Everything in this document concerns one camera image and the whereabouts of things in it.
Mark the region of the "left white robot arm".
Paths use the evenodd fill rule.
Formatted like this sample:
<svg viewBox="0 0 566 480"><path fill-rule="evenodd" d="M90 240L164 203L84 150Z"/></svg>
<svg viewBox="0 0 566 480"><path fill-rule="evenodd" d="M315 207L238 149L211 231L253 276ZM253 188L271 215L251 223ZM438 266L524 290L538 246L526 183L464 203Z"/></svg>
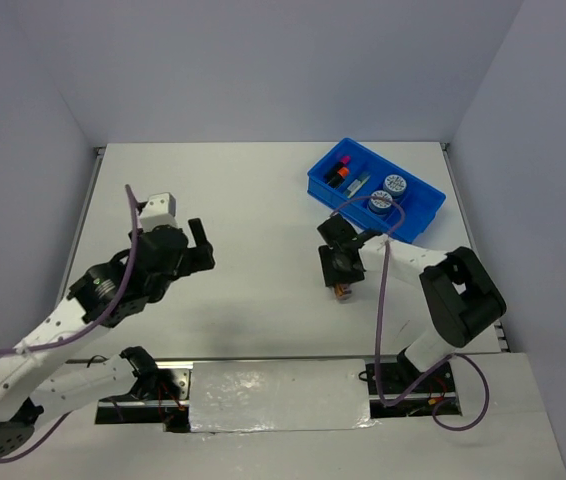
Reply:
<svg viewBox="0 0 566 480"><path fill-rule="evenodd" d="M120 395L182 399L183 378L159 368L140 346L71 374L59 370L84 346L159 302L174 281L214 268L201 220L188 225L189 234L171 225L131 231L134 247L90 267L35 330L0 353L0 463L20 459L19 448L38 428L87 403Z"/></svg>

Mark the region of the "green thin pen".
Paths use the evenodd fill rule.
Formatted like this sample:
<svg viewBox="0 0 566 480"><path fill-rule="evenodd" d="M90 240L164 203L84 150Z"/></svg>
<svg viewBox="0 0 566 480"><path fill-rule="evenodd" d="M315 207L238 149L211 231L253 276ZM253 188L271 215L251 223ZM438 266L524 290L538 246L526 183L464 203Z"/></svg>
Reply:
<svg viewBox="0 0 566 480"><path fill-rule="evenodd" d="M346 197L351 197L354 193L356 193L358 191L358 189L360 188L361 182L359 180L354 180L352 183L350 183L347 188L344 190L343 194Z"/></svg>

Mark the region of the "pink cap black highlighter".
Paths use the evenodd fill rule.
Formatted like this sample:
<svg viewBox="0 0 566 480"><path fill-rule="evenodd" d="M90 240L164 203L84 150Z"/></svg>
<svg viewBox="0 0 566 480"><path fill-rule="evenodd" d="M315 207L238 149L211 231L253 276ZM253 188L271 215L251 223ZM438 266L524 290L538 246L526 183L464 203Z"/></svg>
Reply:
<svg viewBox="0 0 566 480"><path fill-rule="evenodd" d="M351 157L349 155L345 155L343 157L341 157L331 168L330 172L332 174L335 174L336 172L338 172L341 168L347 166L349 164L351 160Z"/></svg>

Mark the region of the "blue jar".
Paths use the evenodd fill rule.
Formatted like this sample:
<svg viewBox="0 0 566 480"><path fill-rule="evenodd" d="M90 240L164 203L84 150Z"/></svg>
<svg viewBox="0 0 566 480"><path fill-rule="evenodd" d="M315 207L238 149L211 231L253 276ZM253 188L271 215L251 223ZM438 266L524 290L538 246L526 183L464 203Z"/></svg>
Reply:
<svg viewBox="0 0 566 480"><path fill-rule="evenodd" d="M394 200L384 190L376 190L367 201L367 209L378 216L388 215L393 208Z"/></svg>
<svg viewBox="0 0 566 480"><path fill-rule="evenodd" d="M407 192L408 182L402 175L390 174L385 177L382 188L393 200L400 201Z"/></svg>

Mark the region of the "pink cap glue tube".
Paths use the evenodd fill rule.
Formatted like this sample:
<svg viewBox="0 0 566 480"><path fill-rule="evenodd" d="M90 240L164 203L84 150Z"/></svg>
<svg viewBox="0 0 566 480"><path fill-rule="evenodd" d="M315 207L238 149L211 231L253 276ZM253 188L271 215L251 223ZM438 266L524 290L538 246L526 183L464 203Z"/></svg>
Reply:
<svg viewBox="0 0 566 480"><path fill-rule="evenodd" d="M332 290L335 299L339 302L345 302L349 300L353 294L353 289L350 284L343 284L343 283L335 284L332 287Z"/></svg>

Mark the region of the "blue thin pen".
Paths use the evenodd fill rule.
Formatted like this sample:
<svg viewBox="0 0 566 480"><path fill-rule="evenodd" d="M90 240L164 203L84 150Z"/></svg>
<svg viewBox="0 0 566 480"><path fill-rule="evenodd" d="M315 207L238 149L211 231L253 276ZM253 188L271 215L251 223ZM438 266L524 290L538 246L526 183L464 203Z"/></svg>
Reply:
<svg viewBox="0 0 566 480"><path fill-rule="evenodd" d="M361 187L369 180L371 174L369 172L362 173L356 180L355 188L353 189L354 192L361 189Z"/></svg>

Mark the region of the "orange tip black highlighter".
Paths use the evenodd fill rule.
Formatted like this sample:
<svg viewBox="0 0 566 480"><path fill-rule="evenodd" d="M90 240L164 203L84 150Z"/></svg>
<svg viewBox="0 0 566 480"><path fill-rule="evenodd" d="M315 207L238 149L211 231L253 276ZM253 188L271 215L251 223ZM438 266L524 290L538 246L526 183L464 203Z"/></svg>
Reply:
<svg viewBox="0 0 566 480"><path fill-rule="evenodd" d="M347 167L341 167L328 179L326 184L333 189L337 189L348 175L349 169Z"/></svg>

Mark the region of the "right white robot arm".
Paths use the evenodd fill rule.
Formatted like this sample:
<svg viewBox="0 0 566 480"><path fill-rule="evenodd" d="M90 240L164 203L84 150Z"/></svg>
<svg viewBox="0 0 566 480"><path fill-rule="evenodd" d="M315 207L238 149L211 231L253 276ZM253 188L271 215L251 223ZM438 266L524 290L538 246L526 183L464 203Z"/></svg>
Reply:
<svg viewBox="0 0 566 480"><path fill-rule="evenodd" d="M373 261L382 260L373 364L377 388L383 385L381 343L389 278L418 289L429 312L422 332L394 361L399 383L409 391L423 389L434 371L507 311L501 292L468 247L445 252L393 240L373 229L358 233L339 214L329 217L317 230L324 241L318 252L329 288L363 281Z"/></svg>

